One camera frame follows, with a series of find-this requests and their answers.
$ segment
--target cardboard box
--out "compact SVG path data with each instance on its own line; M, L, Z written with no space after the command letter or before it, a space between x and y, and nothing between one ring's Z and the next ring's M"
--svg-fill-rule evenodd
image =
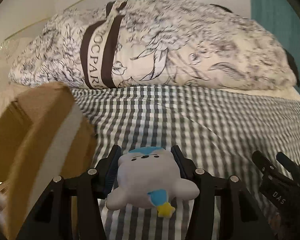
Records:
M68 87L49 83L17 97L0 118L0 181L8 181L6 228L14 240L54 176L87 170L96 148L93 126Z

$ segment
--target blue patch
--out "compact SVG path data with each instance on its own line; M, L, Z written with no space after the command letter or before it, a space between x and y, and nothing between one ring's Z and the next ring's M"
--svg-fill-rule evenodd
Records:
M148 146L148 147L141 147L134 150L129 151L130 153L141 153L143 155L149 155L155 150L164 150L161 147L155 147L155 146Z
M154 190L149 192L148 195L150 196L151 203L155 207L161 206L168 201L168 194L164 189Z

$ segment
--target white toy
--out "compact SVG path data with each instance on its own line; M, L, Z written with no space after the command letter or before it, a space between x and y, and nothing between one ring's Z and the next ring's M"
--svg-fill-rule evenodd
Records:
M180 177L170 151L161 147L143 147L121 156L118 161L118 188L107 198L106 206L118 210L132 204L138 208L156 207L159 217L170 218L175 211L173 198L192 200L199 195L195 183Z

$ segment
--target metal pin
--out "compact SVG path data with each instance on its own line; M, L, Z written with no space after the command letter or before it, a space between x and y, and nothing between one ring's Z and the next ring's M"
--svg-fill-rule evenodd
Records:
M204 169L198 168L198 169L195 170L195 173L199 174L199 175L202 175L202 174L204 174Z
M59 182L61 179L62 179L61 176L56 176L56 177L53 178L53 181L54 182Z
M90 169L90 170L88 170L88 174L89 175L94 175L94 174L96 174L97 173L97 170L96 169Z
M239 178L237 176L231 176L230 179L233 182L238 182L239 181Z

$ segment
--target striped fabric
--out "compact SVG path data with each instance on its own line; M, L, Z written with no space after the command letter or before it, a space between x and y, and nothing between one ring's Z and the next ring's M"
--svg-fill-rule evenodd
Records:
M136 147L179 145L197 167L218 177L239 176L266 216L274 210L258 192L261 173L251 161L260 150L272 161L278 151L300 164L300 102L199 87L139 86L72 93L95 125L94 164L114 144L123 153ZM107 239L184 239L193 202L173 200L173 217L131 205L109 211L100 201ZM218 225L218 209L215 227Z

